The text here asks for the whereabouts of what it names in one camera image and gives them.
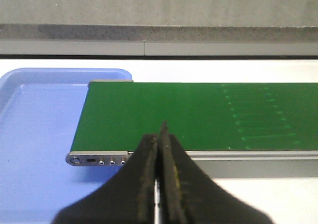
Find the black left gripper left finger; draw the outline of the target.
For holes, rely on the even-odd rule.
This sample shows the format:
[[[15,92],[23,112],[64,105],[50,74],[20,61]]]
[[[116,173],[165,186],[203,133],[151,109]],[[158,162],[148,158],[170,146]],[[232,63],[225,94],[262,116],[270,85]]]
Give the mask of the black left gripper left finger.
[[[144,135],[127,163],[104,185],[61,209],[54,224],[152,224],[157,135]]]

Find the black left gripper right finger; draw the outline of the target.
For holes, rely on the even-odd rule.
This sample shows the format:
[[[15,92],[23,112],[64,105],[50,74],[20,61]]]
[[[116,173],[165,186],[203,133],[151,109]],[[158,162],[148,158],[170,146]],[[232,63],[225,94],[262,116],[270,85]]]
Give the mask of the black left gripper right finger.
[[[158,178],[165,224],[271,224],[265,213],[234,197],[203,172],[163,122]]]

